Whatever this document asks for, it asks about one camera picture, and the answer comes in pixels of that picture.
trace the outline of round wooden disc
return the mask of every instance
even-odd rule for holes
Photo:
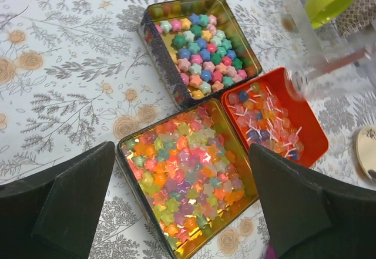
[[[360,166],[367,177],[376,182],[376,127],[362,128],[355,142]]]

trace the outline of yellow-green cup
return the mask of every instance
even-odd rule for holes
[[[339,16],[353,2],[354,0],[307,0],[305,12],[316,29]]]

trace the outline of candy pile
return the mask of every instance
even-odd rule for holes
[[[199,106],[127,140],[123,148],[174,250],[244,195],[236,157],[212,127]]]
[[[231,41],[216,25],[215,16],[203,14],[160,21],[160,25],[156,25],[161,34],[175,34],[172,44],[177,53],[170,55],[185,85],[191,87],[195,99],[247,77],[242,61],[231,49]]]
[[[228,96],[231,114],[248,145],[259,143],[292,160],[299,160],[304,145],[299,141],[302,127],[292,127],[288,111],[281,107],[268,86],[254,82],[249,89]]]

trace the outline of table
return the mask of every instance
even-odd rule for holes
[[[176,111],[136,33],[166,0],[0,0],[0,184],[59,164]],[[280,23],[283,0],[227,0],[267,72],[304,53]],[[376,120],[371,93],[311,103],[330,140],[314,169],[375,189],[357,164],[355,130]],[[263,258],[259,201],[195,256]],[[91,259],[164,258],[118,166]]]

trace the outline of metal tin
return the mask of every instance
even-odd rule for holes
[[[194,99],[191,96],[191,90],[183,83],[170,56],[170,52],[177,52],[172,47],[172,40],[177,32],[159,35],[155,27],[155,24],[162,20],[182,19],[193,13],[212,14],[217,17],[217,28],[223,30],[227,38],[231,40],[233,50],[243,62],[243,69],[247,73],[244,80],[201,99]],[[217,97],[233,86],[240,85],[257,76],[262,71],[260,62],[252,51],[226,0],[176,0],[150,5],[144,12],[139,34],[156,65],[156,69],[162,76],[165,87],[179,109],[187,109],[211,97]]]
[[[190,233],[190,238],[185,243],[178,245],[177,249],[174,251],[167,241],[159,221],[157,220],[150,204],[147,201],[146,195],[142,191],[140,184],[137,182],[137,179],[132,172],[129,162],[127,161],[125,141],[132,138],[137,139],[137,137],[144,132],[153,130],[154,128],[158,127],[158,125],[168,122],[169,120],[178,117],[178,115],[196,112],[198,106],[168,117],[165,120],[138,131],[131,136],[125,137],[117,146],[117,162],[119,163],[119,166],[126,177],[137,202],[139,202],[147,221],[153,227],[153,231],[155,232],[155,236],[159,243],[169,253],[171,258],[175,259],[191,258],[210,239],[228,226],[235,218],[237,218],[245,209],[247,209],[258,199],[256,185],[253,181],[253,175],[250,169],[247,153],[241,146],[237,135],[230,124],[230,121],[220,105],[220,102],[217,99],[210,99],[201,103],[200,106],[205,107],[209,117],[213,119],[213,129],[216,131],[216,133],[221,134],[224,137],[224,148],[226,150],[231,150],[235,155],[236,159],[234,162],[234,167],[240,178],[243,180],[244,196],[240,200],[234,202],[232,205],[227,206],[225,210],[219,210],[219,217],[216,217],[213,221],[209,221],[209,224],[205,226],[205,228],[194,230],[192,233]]]

